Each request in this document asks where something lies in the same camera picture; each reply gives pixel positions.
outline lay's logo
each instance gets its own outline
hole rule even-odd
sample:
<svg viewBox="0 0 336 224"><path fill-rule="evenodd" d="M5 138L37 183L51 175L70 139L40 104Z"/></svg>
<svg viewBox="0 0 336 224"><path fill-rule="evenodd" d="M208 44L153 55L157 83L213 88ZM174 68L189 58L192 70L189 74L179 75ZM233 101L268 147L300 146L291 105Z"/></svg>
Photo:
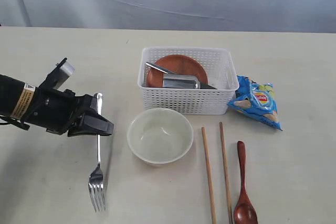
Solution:
<svg viewBox="0 0 336 224"><path fill-rule="evenodd" d="M261 104L268 103L268 97L264 93L256 92L254 96Z"/></svg>

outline white bowl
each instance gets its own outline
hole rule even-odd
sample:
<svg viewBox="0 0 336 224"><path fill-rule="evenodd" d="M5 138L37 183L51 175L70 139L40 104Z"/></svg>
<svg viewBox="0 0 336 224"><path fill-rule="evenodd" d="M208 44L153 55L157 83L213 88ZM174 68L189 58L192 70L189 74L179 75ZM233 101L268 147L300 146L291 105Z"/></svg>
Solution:
<svg viewBox="0 0 336 224"><path fill-rule="evenodd" d="M182 114L165 108L142 112L131 123L127 141L131 151L150 165L183 157L193 144L194 132Z"/></svg>

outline white plastic basket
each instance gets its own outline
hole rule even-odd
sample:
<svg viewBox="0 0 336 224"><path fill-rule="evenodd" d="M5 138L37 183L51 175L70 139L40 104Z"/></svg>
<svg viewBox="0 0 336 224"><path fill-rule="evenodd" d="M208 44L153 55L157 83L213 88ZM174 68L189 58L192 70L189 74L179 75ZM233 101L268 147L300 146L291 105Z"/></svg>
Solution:
<svg viewBox="0 0 336 224"><path fill-rule="evenodd" d="M146 61L155 63L167 55L186 55L202 65L208 84L217 90L163 89L146 87L149 67ZM142 50L138 76L144 108L169 108L183 114L222 115L239 83L230 52L222 48L149 47Z"/></svg>

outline bowl rim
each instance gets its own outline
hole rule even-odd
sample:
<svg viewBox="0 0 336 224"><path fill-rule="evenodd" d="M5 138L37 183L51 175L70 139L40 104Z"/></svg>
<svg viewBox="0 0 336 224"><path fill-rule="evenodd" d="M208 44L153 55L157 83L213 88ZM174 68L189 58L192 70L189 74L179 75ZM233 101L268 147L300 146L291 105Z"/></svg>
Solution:
<svg viewBox="0 0 336 224"><path fill-rule="evenodd" d="M153 113L154 111L170 111L170 112L173 112L175 113L176 115L180 116L188 125L189 129L190 129L190 132L191 132L191 136L190 136L190 139L189 139L189 145L188 147L186 148L186 150L179 156L177 156L176 158L174 159L171 159L169 161L153 161L153 160L149 160L145 157L142 157L141 155L139 155L136 150L133 148L132 144L130 143L130 132L131 132L131 129L133 128L134 124L136 121L139 120L139 118L147 115L147 114L151 114ZM172 110L172 109L168 109L168 108L153 108L153 109L149 109L149 110L145 110L143 112L141 112L140 114L138 114L134 119L133 121L131 122L131 124L129 125L128 127L128 130L127 130L127 143L128 143L128 146L129 148L131 149L132 153L137 156L139 159L147 162L147 163L150 163L150 164L155 164L155 165L163 165L163 164L169 164L169 163L172 163L180 158L182 158L185 154L187 154L187 152L190 150L191 146L193 145L193 142L194 142L194 131L193 131L193 127L191 126L191 123L189 122L189 120L184 116L182 115L180 112L177 112L175 110Z"/></svg>

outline terracotta plate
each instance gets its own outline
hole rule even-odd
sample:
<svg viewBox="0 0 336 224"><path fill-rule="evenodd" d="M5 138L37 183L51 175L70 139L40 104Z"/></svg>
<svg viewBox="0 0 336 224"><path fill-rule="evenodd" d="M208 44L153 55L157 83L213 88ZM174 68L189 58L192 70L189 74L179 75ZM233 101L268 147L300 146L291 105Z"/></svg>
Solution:
<svg viewBox="0 0 336 224"><path fill-rule="evenodd" d="M208 84L208 78L203 67L194 59L185 55L168 55L159 59L156 65L178 74L197 76L199 81ZM147 87L162 88L163 73L150 69L147 75Z"/></svg>

